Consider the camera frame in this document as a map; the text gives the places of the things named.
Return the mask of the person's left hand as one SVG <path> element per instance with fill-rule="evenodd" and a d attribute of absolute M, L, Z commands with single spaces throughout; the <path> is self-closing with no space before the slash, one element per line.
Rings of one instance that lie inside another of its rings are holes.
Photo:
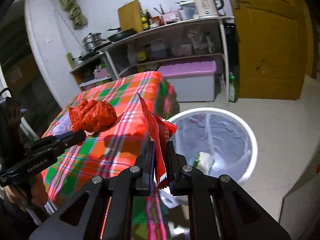
<path fill-rule="evenodd" d="M 17 205 L 22 211 L 27 211 L 24 202 L 31 200 L 31 202 L 38 206 L 44 207 L 48 201 L 48 194 L 43 182 L 43 176 L 41 173 L 37 174 L 33 181 L 27 183 L 27 190 L 25 191 L 19 186 L 6 186 L 3 188 L 8 200 Z"/>

